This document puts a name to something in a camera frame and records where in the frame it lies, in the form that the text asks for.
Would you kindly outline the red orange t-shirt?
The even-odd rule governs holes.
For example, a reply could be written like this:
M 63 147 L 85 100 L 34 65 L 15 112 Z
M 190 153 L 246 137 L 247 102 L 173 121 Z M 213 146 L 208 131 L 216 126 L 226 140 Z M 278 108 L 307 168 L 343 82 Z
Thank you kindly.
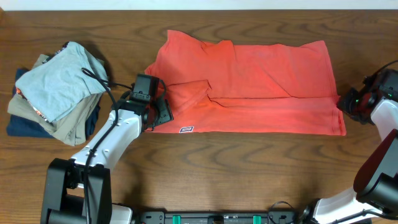
M 346 134 L 322 40 L 214 44 L 170 30 L 146 74 L 165 82 L 174 116 L 158 133 Z

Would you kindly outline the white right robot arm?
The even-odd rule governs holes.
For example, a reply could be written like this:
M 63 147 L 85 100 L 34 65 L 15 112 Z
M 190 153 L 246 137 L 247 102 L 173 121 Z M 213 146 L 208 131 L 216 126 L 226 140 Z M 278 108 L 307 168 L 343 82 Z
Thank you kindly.
M 381 143 L 361 166 L 353 186 L 317 201 L 305 223 L 370 223 L 372 218 L 397 220 L 397 93 L 357 91 L 343 96 L 338 107 L 356 121 L 372 122 Z

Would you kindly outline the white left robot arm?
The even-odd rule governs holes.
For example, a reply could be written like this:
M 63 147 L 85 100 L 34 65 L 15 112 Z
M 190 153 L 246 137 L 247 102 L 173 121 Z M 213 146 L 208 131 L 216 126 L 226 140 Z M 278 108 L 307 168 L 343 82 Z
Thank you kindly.
M 111 171 L 147 128 L 173 120 L 164 98 L 118 101 L 96 136 L 69 160 L 47 168 L 41 223 L 133 223 L 133 210 L 112 203 Z

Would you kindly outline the beige folded garment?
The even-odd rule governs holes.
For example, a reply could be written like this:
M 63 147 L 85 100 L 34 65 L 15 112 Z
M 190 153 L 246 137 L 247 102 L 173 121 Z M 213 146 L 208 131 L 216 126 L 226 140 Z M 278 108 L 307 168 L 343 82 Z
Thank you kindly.
M 104 62 L 69 55 L 50 59 L 40 55 L 30 71 L 18 71 L 15 94 L 8 104 L 10 136 L 55 138 L 76 146 L 93 134 L 104 88 L 85 75 L 86 67 L 107 80 Z

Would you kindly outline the light blue folded garment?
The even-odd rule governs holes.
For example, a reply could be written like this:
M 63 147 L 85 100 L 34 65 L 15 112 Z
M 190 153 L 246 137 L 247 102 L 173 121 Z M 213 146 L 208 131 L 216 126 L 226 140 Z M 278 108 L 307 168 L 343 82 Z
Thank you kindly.
M 82 99 L 105 92 L 97 79 L 83 73 L 84 68 L 99 79 L 108 79 L 97 58 L 82 45 L 69 42 L 47 63 L 21 76 L 16 87 L 49 122 L 58 121 Z

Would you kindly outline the navy blue folded garment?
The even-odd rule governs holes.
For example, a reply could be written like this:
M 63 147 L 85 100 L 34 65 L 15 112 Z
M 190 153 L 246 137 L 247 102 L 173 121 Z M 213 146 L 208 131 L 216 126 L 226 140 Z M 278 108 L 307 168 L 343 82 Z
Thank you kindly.
M 7 112 L 11 115 L 6 128 L 7 134 L 55 138 L 70 146 L 82 144 L 94 133 L 100 110 L 100 98 L 100 94 L 88 96 L 62 119 L 47 123 L 13 88 L 12 99 L 7 108 Z

